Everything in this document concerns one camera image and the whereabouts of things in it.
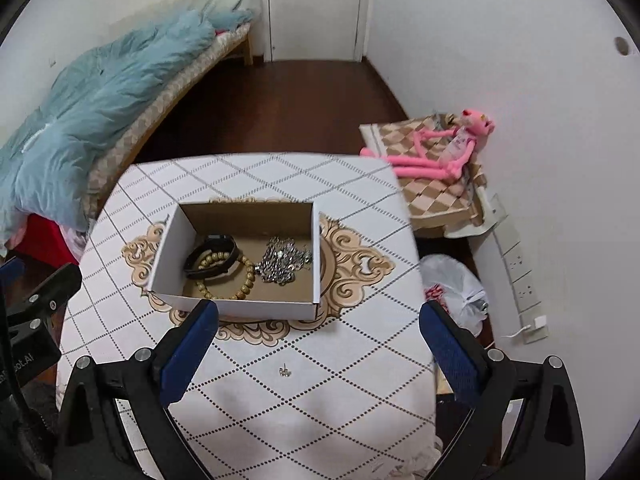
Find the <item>black smart watch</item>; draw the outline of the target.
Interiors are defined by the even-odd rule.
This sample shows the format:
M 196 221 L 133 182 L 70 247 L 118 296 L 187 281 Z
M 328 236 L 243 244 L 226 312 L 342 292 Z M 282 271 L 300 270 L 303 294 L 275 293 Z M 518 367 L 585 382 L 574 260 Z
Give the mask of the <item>black smart watch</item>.
M 230 235 L 207 235 L 183 263 L 188 280 L 208 280 L 227 274 L 238 260 L 239 247 Z

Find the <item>red cloth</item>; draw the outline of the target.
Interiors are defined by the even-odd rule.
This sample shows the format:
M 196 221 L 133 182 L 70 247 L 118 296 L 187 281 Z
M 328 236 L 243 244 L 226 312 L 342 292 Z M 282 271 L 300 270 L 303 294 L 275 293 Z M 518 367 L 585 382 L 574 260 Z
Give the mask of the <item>red cloth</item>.
M 33 258 L 55 269 L 78 260 L 68 248 L 60 227 L 53 221 L 30 214 L 12 247 L 17 255 Z

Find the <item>white power strip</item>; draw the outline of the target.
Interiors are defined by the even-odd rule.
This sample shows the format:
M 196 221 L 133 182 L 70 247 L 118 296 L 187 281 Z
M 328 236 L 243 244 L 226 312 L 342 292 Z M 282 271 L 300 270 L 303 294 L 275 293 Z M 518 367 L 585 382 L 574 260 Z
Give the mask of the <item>white power strip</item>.
M 506 276 L 509 280 L 516 312 L 518 312 L 518 319 L 522 327 L 532 322 L 532 319 L 536 318 L 536 316 L 546 314 L 537 295 L 533 268 L 523 252 L 521 237 L 513 220 L 506 212 L 506 208 L 504 208 L 497 193 L 492 194 L 489 203 L 491 212 L 496 219 L 492 234 L 494 234 L 502 263 L 506 268 Z M 510 340 L 518 339 L 522 344 L 533 344 L 547 338 L 548 333 L 549 327 L 547 324 L 542 330 L 525 333 Z

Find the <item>white plastic bag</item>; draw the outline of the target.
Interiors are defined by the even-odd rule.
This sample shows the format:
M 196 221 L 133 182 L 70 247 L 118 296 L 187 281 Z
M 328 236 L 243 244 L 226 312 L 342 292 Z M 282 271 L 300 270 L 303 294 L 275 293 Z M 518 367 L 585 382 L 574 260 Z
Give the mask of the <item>white plastic bag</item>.
M 454 322 L 478 336 L 488 315 L 488 301 L 471 270 L 449 256 L 428 255 L 420 260 L 420 273 L 425 298 L 439 302 Z

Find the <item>white charger plug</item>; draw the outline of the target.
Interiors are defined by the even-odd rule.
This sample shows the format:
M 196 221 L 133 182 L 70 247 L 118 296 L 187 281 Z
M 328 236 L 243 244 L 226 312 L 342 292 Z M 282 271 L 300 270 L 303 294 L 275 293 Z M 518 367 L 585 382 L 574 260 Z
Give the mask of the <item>white charger plug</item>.
M 537 330 L 542 330 L 547 326 L 547 324 L 547 317 L 544 314 L 536 316 L 536 318 L 532 319 L 532 322 L 527 325 L 523 325 L 517 332 L 513 334 L 503 336 L 503 339 L 514 339 L 520 335 L 524 335 L 525 333 L 533 333 Z

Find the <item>small silver earring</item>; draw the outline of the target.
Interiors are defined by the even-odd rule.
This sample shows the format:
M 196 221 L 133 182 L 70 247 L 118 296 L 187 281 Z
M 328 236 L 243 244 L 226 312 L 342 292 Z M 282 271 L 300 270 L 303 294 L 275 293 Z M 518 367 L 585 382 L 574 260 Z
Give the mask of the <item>small silver earring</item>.
M 286 364 L 283 364 L 280 368 L 279 368 L 279 374 L 282 377 L 290 377 L 292 375 L 292 372 L 288 369 L 288 367 L 286 366 Z

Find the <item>patterned white tablecloth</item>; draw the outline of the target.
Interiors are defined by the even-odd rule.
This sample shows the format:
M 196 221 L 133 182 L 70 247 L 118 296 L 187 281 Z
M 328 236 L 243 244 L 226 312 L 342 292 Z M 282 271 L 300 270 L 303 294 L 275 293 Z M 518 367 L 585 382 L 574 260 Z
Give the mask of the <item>patterned white tablecloth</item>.
M 396 179 L 372 159 L 245 154 L 129 167 L 81 259 L 58 390 L 82 356 L 126 358 L 180 323 L 149 291 L 154 256 L 176 205 L 214 200 L 314 203 L 321 301 L 311 322 L 221 322 L 170 409 L 193 451 L 221 479 L 422 478 L 438 444 L 419 258 Z

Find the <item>light blue duvet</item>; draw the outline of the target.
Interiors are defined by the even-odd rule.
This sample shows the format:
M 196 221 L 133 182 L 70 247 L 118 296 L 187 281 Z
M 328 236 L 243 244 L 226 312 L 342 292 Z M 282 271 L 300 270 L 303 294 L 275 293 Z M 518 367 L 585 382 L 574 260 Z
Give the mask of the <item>light blue duvet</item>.
M 111 41 L 61 70 L 41 104 L 1 144 L 1 241 L 30 214 L 86 232 L 93 164 L 215 37 L 252 24 L 262 0 L 160 0 L 110 28 Z

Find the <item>white cardboard box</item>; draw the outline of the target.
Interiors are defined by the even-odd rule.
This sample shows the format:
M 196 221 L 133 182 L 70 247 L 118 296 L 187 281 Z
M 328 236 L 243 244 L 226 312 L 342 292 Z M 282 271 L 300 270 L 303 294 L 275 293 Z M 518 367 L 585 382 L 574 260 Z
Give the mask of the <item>white cardboard box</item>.
M 183 263 L 207 235 L 232 236 L 238 260 L 227 274 L 188 280 Z M 320 307 L 318 207 L 280 200 L 179 204 L 160 238 L 148 287 L 179 311 L 208 299 L 235 321 L 313 321 Z

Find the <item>bed with checkered mattress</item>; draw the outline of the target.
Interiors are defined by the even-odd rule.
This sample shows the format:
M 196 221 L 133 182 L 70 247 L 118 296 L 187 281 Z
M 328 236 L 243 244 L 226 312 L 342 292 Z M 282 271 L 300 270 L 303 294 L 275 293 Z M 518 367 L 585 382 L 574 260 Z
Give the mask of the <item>bed with checkered mattress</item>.
M 232 32 L 223 32 L 193 62 L 166 84 L 160 94 L 132 122 L 115 145 L 92 166 L 87 193 L 82 200 L 85 215 L 96 220 L 119 178 L 134 162 L 143 145 L 177 103 L 216 64 L 226 58 L 242 58 L 253 63 L 250 43 L 251 24 L 244 24 Z

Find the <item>brown checkered cushion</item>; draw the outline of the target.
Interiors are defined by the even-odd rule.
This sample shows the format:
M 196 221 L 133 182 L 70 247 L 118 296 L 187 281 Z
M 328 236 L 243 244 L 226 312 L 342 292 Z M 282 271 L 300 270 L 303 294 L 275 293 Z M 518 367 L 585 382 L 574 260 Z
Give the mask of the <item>brown checkered cushion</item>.
M 459 116 L 434 113 L 359 130 L 360 154 L 392 166 L 416 232 L 460 237 L 490 215 L 480 144 L 462 139 Z

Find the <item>pink panther plush toy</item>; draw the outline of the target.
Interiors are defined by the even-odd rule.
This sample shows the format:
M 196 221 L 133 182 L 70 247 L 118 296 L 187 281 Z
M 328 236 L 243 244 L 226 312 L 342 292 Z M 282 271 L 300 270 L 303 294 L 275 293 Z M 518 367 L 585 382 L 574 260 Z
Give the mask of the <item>pink panther plush toy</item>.
M 484 148 L 495 122 L 479 110 L 466 108 L 446 116 L 449 129 L 433 129 L 436 116 L 386 125 L 371 125 L 359 155 L 381 159 L 396 177 L 457 182 L 464 166 Z

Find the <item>white door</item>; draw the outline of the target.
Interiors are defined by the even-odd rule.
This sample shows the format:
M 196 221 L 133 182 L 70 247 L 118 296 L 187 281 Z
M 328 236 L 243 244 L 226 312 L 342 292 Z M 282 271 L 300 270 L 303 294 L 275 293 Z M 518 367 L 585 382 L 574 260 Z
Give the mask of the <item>white door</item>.
M 264 0 L 269 62 L 363 56 L 369 0 Z

